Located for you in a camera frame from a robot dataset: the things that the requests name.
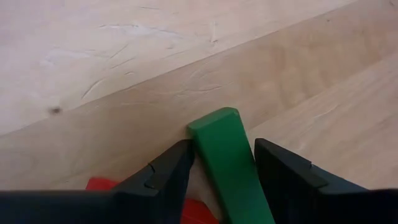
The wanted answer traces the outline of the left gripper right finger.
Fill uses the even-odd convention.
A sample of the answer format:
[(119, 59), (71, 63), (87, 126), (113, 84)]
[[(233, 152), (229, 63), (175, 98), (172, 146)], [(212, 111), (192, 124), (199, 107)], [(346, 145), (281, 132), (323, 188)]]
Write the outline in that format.
[(365, 189), (263, 138), (254, 157), (276, 224), (398, 224), (398, 189)]

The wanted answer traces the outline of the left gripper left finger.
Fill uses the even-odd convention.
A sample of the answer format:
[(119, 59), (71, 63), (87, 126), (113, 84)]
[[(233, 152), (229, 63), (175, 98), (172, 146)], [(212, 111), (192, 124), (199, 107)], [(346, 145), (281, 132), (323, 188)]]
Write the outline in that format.
[(184, 139), (110, 190), (0, 191), (0, 224), (179, 224), (194, 159)]

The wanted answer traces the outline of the green rectangular block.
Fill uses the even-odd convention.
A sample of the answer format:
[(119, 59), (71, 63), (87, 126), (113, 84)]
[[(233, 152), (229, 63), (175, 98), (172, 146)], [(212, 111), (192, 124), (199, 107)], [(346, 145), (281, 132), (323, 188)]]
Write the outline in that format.
[(187, 126), (226, 224), (275, 224), (239, 111), (224, 107)]

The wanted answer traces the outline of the red arch block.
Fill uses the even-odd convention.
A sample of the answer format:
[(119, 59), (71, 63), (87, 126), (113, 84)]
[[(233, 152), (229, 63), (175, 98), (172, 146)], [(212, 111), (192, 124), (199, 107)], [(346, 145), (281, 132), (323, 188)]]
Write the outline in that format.
[[(102, 177), (92, 177), (88, 180), (86, 190), (110, 190), (119, 182)], [(203, 203), (194, 199), (186, 198), (180, 224), (220, 224), (211, 213), (210, 209)]]

